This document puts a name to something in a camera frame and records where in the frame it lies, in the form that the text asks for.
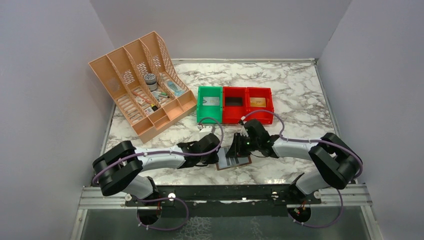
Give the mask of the brown leather card holder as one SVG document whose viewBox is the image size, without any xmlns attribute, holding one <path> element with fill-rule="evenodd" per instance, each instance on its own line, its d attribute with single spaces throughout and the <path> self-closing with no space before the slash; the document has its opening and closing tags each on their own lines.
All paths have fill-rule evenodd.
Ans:
<svg viewBox="0 0 424 240">
<path fill-rule="evenodd" d="M 252 163 L 251 157 L 226 157 L 229 147 L 222 147 L 218 153 L 218 162 L 215 164 L 218 171 L 229 168 L 241 167 Z"/>
</svg>

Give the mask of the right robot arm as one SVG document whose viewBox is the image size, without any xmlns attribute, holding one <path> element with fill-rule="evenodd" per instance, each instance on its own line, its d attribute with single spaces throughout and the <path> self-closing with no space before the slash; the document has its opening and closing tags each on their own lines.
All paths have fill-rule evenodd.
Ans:
<svg viewBox="0 0 424 240">
<path fill-rule="evenodd" d="M 286 195 L 300 204 L 309 194 L 328 187 L 342 190 L 363 171 L 362 160 L 335 134 L 326 133 L 320 139 L 289 139 L 269 134 L 256 119 L 247 121 L 240 133 L 235 133 L 226 157 L 247 158 L 258 151 L 270 158 L 310 160 L 316 169 L 302 173 L 289 185 Z"/>
</svg>

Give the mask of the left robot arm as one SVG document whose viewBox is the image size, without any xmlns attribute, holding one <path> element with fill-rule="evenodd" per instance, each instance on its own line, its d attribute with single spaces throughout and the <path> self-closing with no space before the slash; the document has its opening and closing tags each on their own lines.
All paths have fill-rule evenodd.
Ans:
<svg viewBox="0 0 424 240">
<path fill-rule="evenodd" d="M 168 148 L 136 149 L 129 140 L 122 141 L 97 158 L 93 163 L 95 176 L 104 196 L 123 192 L 152 205 L 160 193 L 154 180 L 140 176 L 143 171 L 198 167 L 201 162 L 212 164 L 218 160 L 222 140 L 213 133 L 198 141 L 181 142 Z"/>
</svg>

